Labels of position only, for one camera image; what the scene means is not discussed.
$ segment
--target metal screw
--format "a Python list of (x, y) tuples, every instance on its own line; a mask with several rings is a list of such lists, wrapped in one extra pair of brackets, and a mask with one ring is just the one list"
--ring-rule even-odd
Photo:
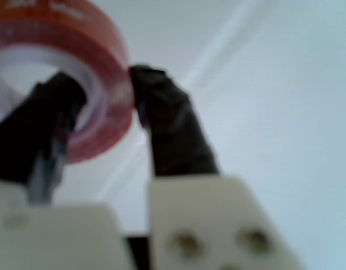
[(272, 250), (272, 245), (267, 235), (258, 229), (240, 234), (238, 242), (246, 245), (254, 254), (266, 254)]
[(173, 234), (167, 243), (170, 252), (183, 259), (196, 259), (203, 254), (204, 247), (198, 237), (191, 231), (179, 231)]

